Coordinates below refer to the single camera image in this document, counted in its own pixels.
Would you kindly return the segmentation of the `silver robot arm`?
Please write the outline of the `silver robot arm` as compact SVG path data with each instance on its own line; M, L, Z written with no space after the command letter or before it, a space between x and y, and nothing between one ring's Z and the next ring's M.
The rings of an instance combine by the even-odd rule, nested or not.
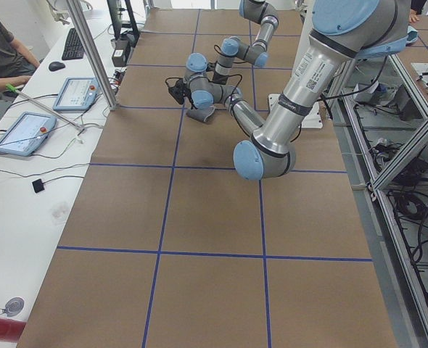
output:
M266 63L279 16L265 1L242 1L240 15L260 26L256 39L248 45L237 37L227 38L212 67L202 54L191 54L177 82L177 100L188 99L195 109L222 104L229 110L248 136L234 149L240 176L258 181L285 175L296 161L293 134L341 64L404 50L410 6L409 1L316 1L310 11L309 46L269 115L261 117L227 80L235 59L256 67Z
M259 24L260 29L252 43L245 43L238 36L225 38L217 47L218 58L213 69L213 82L226 85L235 59L254 67L265 67L268 61L268 46L279 26L275 7L266 1L240 1L239 14L250 22Z

